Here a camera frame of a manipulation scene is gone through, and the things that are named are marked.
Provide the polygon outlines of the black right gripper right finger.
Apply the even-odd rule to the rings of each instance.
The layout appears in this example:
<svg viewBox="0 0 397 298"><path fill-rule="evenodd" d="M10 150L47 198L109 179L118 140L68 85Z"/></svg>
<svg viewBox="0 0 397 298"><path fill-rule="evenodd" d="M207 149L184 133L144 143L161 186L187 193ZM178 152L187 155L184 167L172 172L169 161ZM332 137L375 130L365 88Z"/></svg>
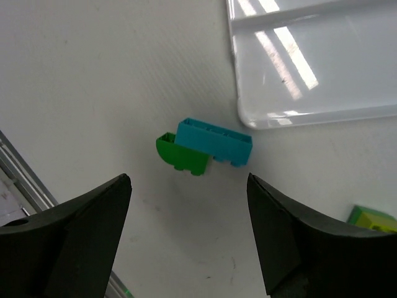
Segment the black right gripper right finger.
<svg viewBox="0 0 397 298"><path fill-rule="evenodd" d="M271 297L395 297L396 234L357 227L250 174L247 197Z"/></svg>

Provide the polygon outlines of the lime-green lego pair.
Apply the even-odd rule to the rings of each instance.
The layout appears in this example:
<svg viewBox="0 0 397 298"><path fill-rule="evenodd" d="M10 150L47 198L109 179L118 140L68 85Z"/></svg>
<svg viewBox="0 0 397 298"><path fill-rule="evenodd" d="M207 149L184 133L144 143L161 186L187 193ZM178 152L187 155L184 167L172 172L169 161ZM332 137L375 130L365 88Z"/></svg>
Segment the lime-green lego pair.
<svg viewBox="0 0 397 298"><path fill-rule="evenodd" d="M396 233L396 219L392 215L361 205L353 206L347 223L370 230Z"/></svg>

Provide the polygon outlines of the blue long lego brick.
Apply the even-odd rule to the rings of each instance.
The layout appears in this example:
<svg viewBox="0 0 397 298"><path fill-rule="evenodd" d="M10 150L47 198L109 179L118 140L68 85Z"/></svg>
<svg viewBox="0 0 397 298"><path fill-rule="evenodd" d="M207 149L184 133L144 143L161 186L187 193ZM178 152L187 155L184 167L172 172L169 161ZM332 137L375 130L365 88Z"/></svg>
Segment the blue long lego brick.
<svg viewBox="0 0 397 298"><path fill-rule="evenodd" d="M175 143L234 167L247 165L253 148L249 135L192 118L179 122Z"/></svg>

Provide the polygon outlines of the green curved lego brick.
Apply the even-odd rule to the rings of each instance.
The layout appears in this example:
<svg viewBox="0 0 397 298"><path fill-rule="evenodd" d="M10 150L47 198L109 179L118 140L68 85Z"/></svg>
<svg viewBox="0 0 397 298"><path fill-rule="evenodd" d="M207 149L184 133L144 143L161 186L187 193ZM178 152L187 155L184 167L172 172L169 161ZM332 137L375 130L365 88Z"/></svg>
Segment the green curved lego brick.
<svg viewBox="0 0 397 298"><path fill-rule="evenodd" d="M156 149L161 159L178 171L189 171L194 176L205 173L210 155L178 145L176 135L166 132L156 139Z"/></svg>

